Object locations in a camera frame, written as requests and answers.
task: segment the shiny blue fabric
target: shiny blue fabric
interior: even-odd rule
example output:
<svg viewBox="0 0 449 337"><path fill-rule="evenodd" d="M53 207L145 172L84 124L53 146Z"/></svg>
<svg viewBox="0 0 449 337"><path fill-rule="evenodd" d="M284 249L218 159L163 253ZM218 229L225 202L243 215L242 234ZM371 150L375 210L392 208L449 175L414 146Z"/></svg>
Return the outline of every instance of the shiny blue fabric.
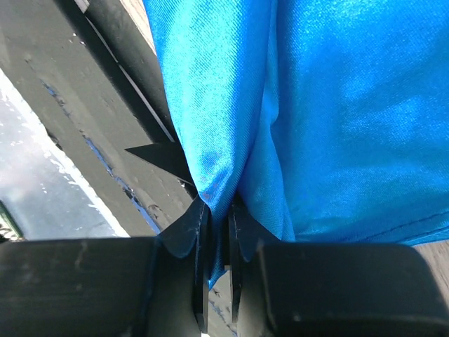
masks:
<svg viewBox="0 0 449 337"><path fill-rule="evenodd" d="M216 227L238 192L284 240L449 238L448 0L144 3Z"/></svg>

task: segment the blue fabric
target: blue fabric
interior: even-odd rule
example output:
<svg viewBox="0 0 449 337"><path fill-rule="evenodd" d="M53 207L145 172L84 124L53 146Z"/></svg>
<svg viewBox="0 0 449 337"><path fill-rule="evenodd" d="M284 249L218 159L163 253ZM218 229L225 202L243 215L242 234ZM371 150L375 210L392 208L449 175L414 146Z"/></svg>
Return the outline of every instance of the blue fabric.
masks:
<svg viewBox="0 0 449 337"><path fill-rule="evenodd" d="M239 192L284 240L449 238L448 0L145 7L216 227Z"/></svg>

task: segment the black pointed object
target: black pointed object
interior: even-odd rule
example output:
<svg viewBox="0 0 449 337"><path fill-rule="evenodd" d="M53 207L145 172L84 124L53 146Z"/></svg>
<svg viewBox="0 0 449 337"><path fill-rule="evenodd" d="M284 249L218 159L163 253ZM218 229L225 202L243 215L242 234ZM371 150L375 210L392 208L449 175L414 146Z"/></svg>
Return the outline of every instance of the black pointed object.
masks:
<svg viewBox="0 0 449 337"><path fill-rule="evenodd" d="M184 150L178 143L156 143L125 149L151 165L169 172L184 183L194 186Z"/></svg>

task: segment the wooden surface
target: wooden surface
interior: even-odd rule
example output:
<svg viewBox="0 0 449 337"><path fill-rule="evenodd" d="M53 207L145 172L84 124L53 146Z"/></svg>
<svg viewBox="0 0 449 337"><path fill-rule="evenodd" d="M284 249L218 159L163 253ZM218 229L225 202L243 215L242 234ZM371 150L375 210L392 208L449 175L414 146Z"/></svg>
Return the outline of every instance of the wooden surface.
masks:
<svg viewBox="0 0 449 337"><path fill-rule="evenodd" d="M123 6L130 13L140 32L154 51L154 42L149 29L147 16L142 0L121 0ZM430 265L432 272L440 286L441 292L449 303L449 242L425 244L417 247ZM232 325L229 323L229 296L227 287L229 277L221 279L214 291L211 292L211 336L232 336Z"/></svg>

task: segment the reflective surface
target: reflective surface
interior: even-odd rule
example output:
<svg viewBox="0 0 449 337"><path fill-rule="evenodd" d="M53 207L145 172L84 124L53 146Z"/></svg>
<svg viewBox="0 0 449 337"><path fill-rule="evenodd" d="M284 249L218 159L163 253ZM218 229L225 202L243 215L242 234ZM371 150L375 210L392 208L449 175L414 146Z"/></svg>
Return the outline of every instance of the reflective surface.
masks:
<svg viewBox="0 0 449 337"><path fill-rule="evenodd" d="M0 200L26 239L128 236L1 70Z"/></svg>

